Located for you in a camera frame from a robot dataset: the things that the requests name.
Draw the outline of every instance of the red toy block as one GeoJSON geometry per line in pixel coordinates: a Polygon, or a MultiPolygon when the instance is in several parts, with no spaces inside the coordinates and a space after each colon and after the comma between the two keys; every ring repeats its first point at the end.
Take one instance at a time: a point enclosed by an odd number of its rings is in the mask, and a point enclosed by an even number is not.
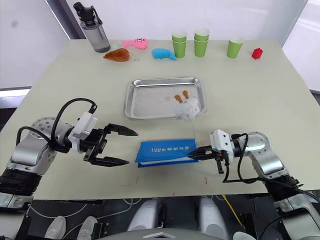
{"type": "Polygon", "coordinates": [[[256,48],[255,50],[253,50],[251,57],[253,57],[254,59],[259,59],[261,58],[263,52],[264,51],[261,48],[256,48]]]}

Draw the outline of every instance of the gray water bottle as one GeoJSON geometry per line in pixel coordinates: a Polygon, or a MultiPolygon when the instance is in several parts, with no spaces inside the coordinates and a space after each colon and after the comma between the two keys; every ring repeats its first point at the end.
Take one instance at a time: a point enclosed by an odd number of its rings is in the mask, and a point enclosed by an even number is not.
{"type": "Polygon", "coordinates": [[[79,16],[81,28],[93,49],[98,53],[109,51],[110,43],[94,6],[84,7],[81,2],[76,2],[73,7],[79,16]]]}

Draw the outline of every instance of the blue toy fish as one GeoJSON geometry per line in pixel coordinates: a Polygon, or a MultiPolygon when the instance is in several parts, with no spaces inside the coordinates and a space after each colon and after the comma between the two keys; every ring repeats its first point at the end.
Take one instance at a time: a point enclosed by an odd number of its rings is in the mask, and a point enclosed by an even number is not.
{"type": "Polygon", "coordinates": [[[177,60],[175,54],[166,48],[155,48],[152,50],[151,54],[155,59],[170,58],[174,61],[177,60]]]}

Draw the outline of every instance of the stainless steel tray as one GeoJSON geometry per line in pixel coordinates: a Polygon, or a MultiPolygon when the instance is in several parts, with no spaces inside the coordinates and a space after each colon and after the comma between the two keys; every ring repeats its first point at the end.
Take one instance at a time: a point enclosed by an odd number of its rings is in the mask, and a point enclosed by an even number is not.
{"type": "Polygon", "coordinates": [[[176,94],[188,91],[199,101],[199,114],[206,112],[200,81],[195,77],[134,80],[127,85],[123,113],[129,120],[175,118],[176,94]]]}

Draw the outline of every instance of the blue book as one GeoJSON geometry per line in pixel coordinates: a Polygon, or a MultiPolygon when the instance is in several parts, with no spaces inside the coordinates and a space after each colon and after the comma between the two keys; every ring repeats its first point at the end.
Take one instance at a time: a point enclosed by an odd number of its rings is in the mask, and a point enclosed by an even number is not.
{"type": "Polygon", "coordinates": [[[194,138],[142,141],[135,162],[138,168],[195,163],[198,160],[189,158],[188,153],[196,148],[194,138]]]}

